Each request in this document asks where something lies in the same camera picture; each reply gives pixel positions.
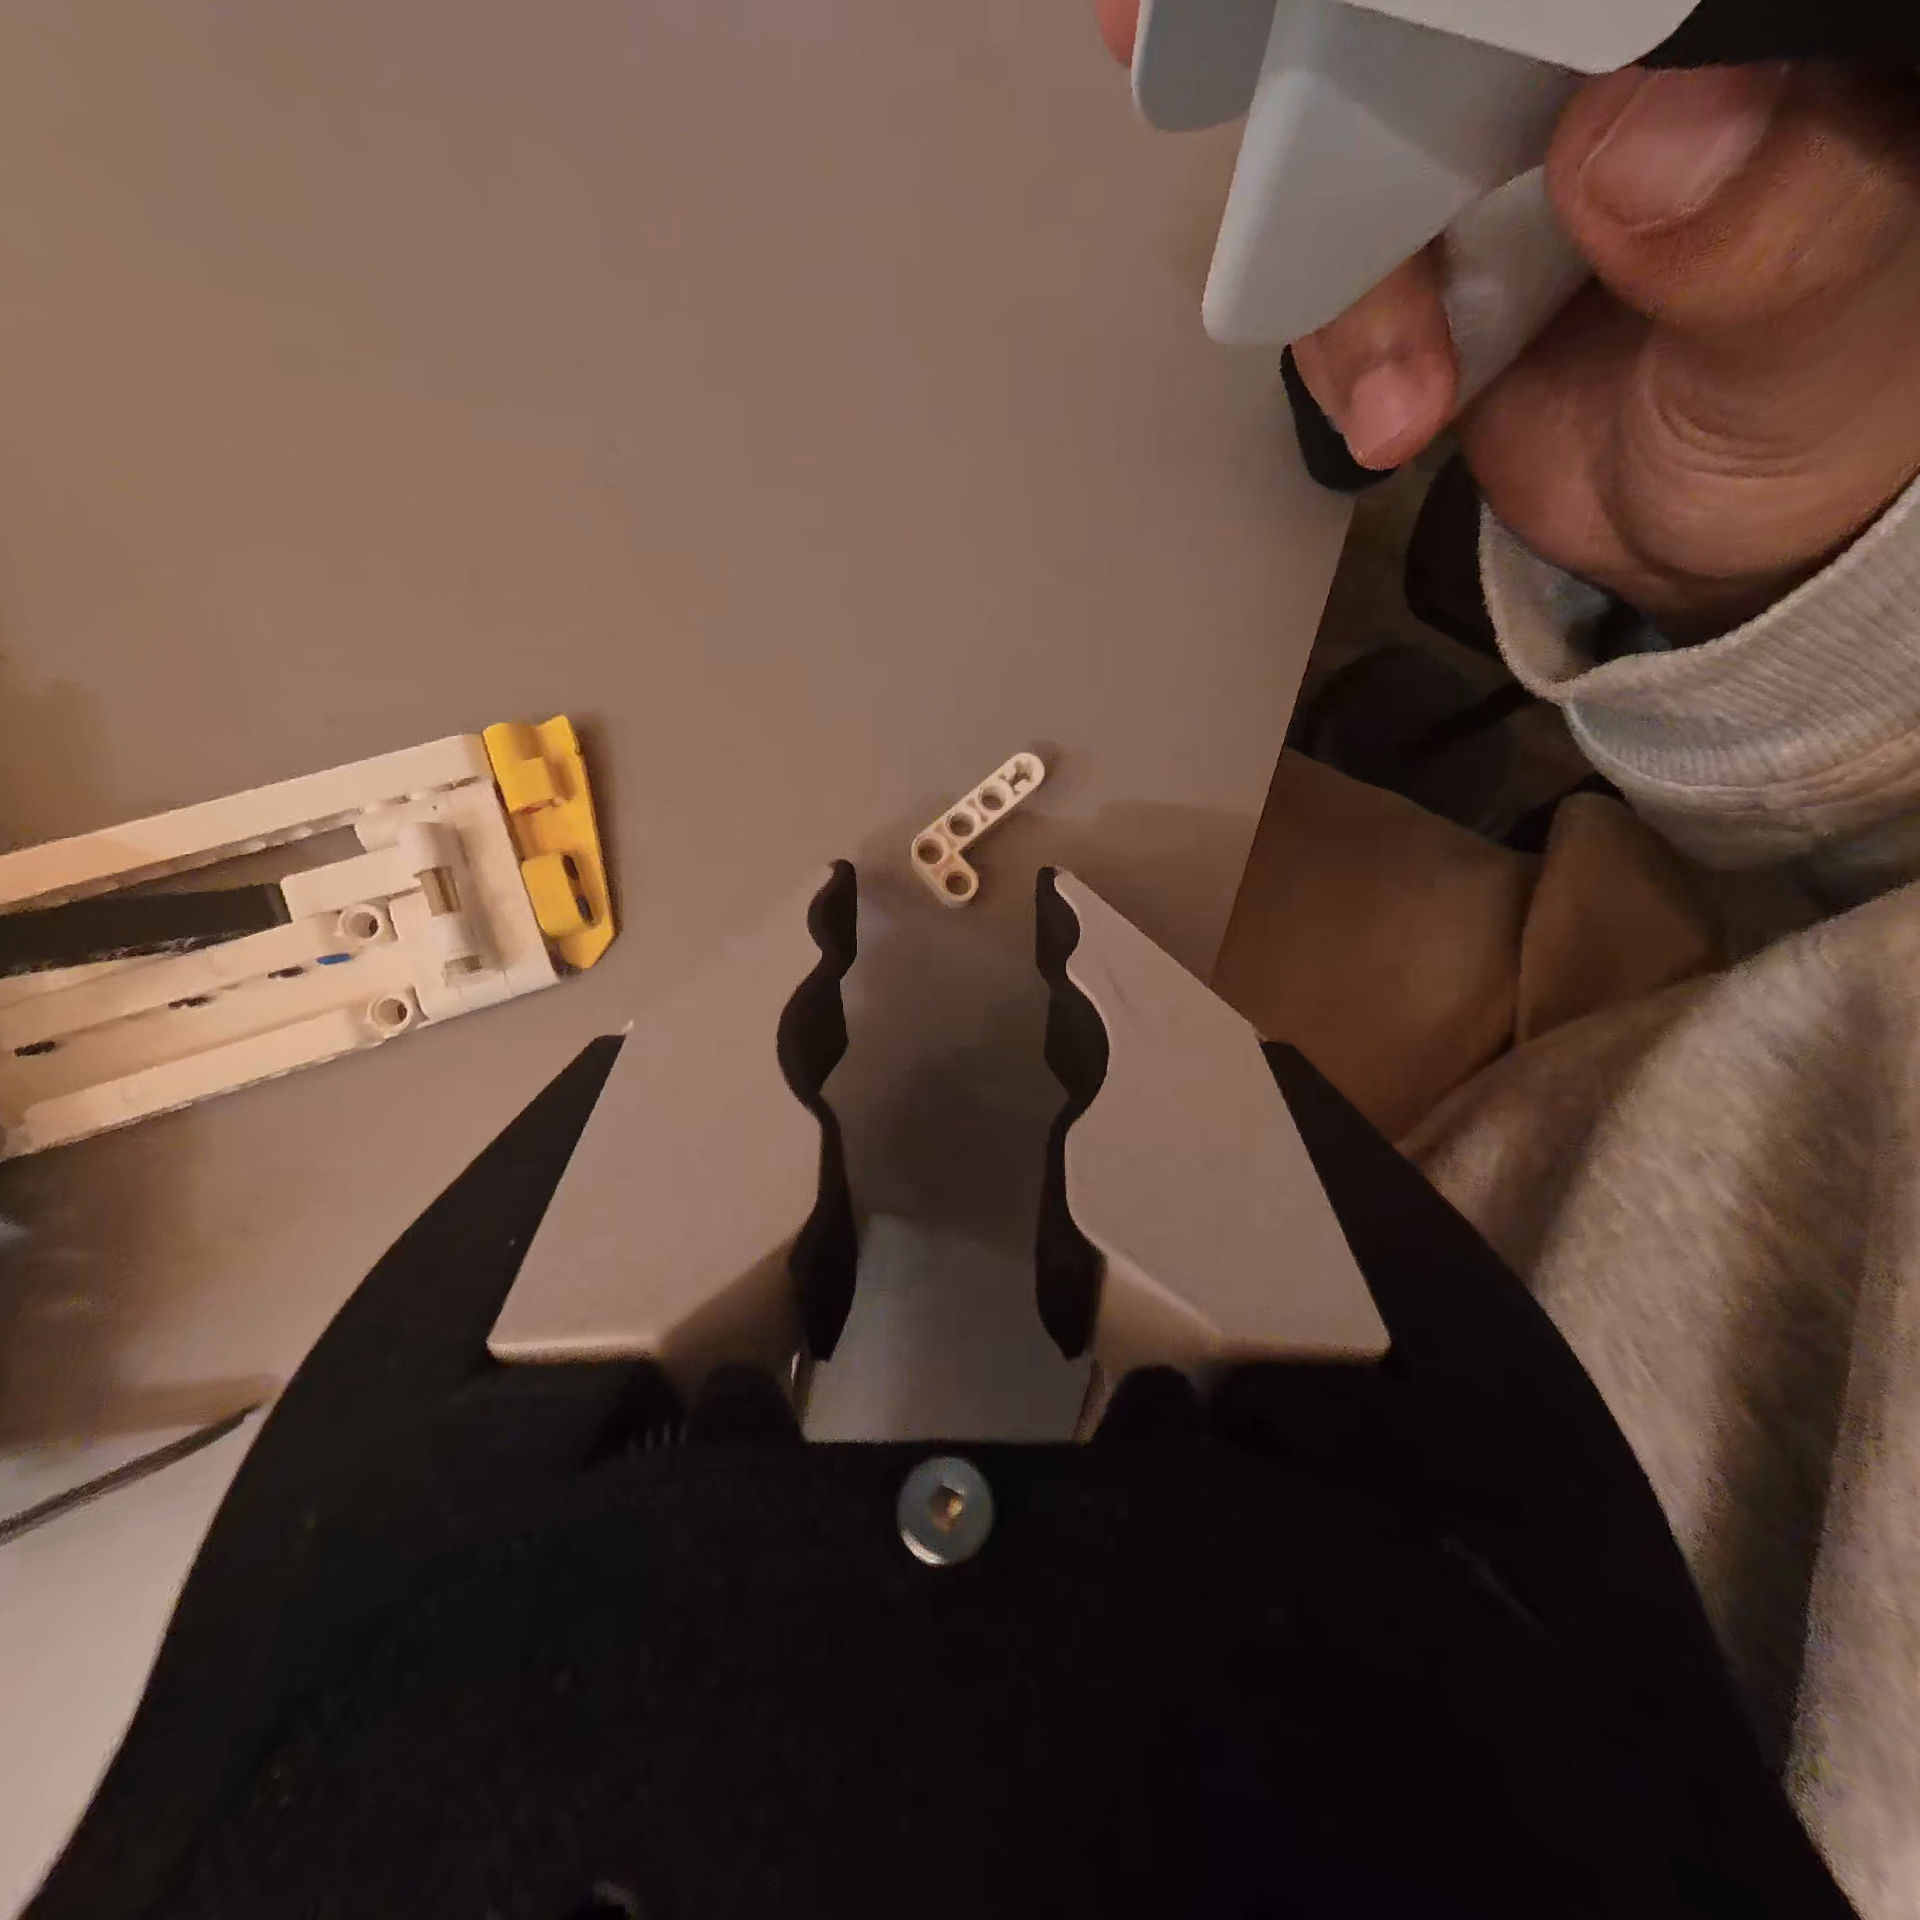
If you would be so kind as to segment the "person's tan pants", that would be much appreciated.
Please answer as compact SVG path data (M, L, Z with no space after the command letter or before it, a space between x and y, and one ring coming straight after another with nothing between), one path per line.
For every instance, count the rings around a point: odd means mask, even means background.
M1706 882L1618 799L1562 799L1525 853L1284 751L1211 988L1400 1140L1511 1050L1722 957Z

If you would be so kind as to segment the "person's right forearm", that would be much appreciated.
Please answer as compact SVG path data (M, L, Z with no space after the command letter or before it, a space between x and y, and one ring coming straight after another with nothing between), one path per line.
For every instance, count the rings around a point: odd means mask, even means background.
M1505 666L1592 767L1724 873L1795 873L1834 905L1917 877L1917 485L1779 603L1681 644L1479 516Z

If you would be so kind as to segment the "person's right hand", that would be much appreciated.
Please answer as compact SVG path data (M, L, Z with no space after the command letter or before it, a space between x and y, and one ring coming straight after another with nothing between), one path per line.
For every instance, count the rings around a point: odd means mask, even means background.
M1476 399L1442 252L1292 343L1359 466L1450 436L1544 563L1681 643L1757 617L1917 466L1914 68L1627 67L1545 161L1592 282Z

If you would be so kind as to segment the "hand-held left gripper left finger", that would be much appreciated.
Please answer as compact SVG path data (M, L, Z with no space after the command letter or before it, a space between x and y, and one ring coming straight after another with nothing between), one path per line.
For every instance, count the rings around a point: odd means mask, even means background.
M640 1011L495 1321L497 1361L832 1355L858 1214L825 1086L855 957L858 873L834 859Z

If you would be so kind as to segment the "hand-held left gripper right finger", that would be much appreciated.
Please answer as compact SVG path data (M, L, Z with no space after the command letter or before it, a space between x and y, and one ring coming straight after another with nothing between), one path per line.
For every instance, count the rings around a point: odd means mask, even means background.
M1376 1362L1389 1335L1257 1031L1098 892L1045 868L1045 1332L1095 1381L1211 1387L1269 1361Z

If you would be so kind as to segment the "white angled lego beam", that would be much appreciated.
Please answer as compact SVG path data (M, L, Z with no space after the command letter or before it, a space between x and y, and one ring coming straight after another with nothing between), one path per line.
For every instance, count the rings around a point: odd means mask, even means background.
M975 847L1012 818L1045 787L1049 767L1036 751L1017 751L915 833L908 866L945 907L977 899Z

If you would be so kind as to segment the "white paper sheet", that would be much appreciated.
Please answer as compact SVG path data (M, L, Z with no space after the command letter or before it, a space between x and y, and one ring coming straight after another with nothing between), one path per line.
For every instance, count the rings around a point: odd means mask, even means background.
M267 1407L3 1454L3 1915L81 1823Z

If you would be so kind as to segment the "white and yellow lego assembly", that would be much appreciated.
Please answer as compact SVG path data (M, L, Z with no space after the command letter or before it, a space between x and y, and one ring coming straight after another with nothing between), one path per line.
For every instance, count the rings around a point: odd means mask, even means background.
M573 722L504 722L3 859L5 1158L592 970L618 917Z

